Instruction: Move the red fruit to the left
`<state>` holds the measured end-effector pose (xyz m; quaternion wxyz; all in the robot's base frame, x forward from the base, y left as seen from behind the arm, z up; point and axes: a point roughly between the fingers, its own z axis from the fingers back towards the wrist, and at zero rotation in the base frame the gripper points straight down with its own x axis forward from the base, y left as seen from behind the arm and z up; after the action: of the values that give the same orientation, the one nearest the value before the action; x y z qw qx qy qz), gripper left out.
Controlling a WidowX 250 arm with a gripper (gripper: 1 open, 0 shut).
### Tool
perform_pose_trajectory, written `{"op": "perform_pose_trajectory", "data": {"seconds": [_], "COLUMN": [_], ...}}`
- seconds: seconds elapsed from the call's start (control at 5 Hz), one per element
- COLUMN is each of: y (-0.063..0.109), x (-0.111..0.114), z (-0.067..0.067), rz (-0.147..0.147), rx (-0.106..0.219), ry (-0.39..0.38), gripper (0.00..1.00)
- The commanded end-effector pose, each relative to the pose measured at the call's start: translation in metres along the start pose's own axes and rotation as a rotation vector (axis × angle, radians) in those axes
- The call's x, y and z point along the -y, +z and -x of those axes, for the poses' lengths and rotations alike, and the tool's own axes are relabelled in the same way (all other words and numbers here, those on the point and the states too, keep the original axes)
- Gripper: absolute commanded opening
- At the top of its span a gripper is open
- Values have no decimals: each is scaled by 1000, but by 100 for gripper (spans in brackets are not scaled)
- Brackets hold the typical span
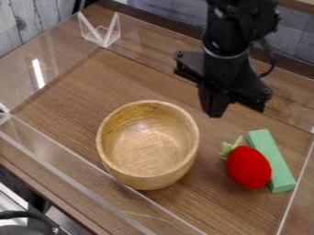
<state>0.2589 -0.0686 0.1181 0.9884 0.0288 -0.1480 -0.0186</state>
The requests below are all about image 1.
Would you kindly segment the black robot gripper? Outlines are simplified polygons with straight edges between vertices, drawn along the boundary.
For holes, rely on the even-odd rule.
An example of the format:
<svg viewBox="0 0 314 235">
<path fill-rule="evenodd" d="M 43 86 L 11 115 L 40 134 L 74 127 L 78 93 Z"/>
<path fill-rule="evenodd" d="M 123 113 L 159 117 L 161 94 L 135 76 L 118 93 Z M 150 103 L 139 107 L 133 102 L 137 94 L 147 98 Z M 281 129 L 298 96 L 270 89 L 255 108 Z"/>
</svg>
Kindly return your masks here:
<svg viewBox="0 0 314 235">
<path fill-rule="evenodd" d="M 273 90 L 255 73 L 247 53 L 218 58 L 205 51 L 179 50 L 174 71 L 197 83 L 203 112 L 221 118 L 230 104 L 239 102 L 262 112 Z"/>
</svg>

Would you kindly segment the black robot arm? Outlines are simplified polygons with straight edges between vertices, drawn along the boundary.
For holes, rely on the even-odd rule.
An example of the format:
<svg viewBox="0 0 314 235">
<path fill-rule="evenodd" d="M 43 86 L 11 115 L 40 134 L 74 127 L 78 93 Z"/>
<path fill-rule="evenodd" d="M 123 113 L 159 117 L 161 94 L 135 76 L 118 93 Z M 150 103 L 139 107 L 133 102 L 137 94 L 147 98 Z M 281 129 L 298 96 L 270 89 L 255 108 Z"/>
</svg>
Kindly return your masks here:
<svg viewBox="0 0 314 235">
<path fill-rule="evenodd" d="M 207 22 L 202 50 L 175 53 L 174 71 L 194 81 L 202 111 L 223 116 L 233 103 L 265 110 L 273 90 L 262 81 L 267 73 L 253 67 L 250 50 L 261 44 L 270 61 L 276 59 L 266 36 L 277 31 L 281 13 L 277 0 L 206 0 Z"/>
</svg>

